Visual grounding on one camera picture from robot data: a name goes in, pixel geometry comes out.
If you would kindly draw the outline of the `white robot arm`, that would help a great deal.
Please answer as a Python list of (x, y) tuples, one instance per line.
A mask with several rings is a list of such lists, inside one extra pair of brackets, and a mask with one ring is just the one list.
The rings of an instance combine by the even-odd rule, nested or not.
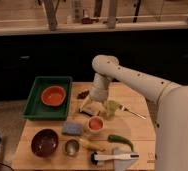
[(116, 79), (158, 106), (155, 171), (188, 171), (188, 86), (123, 67), (114, 56), (92, 60), (94, 81), (84, 103), (103, 103)]

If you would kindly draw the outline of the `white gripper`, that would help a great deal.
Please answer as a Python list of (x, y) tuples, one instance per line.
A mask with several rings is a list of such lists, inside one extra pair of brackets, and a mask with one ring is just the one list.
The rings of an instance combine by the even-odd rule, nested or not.
[[(108, 98), (108, 91), (104, 89), (98, 89), (95, 87), (92, 87), (90, 89), (90, 98), (93, 101), (102, 102), (100, 112), (102, 113), (102, 116), (107, 116), (107, 98)], [(90, 98), (84, 99), (81, 106), (79, 107), (79, 112), (86, 112), (88, 114), (92, 114), (92, 110), (89, 109), (87, 106), (92, 103), (92, 100)]]

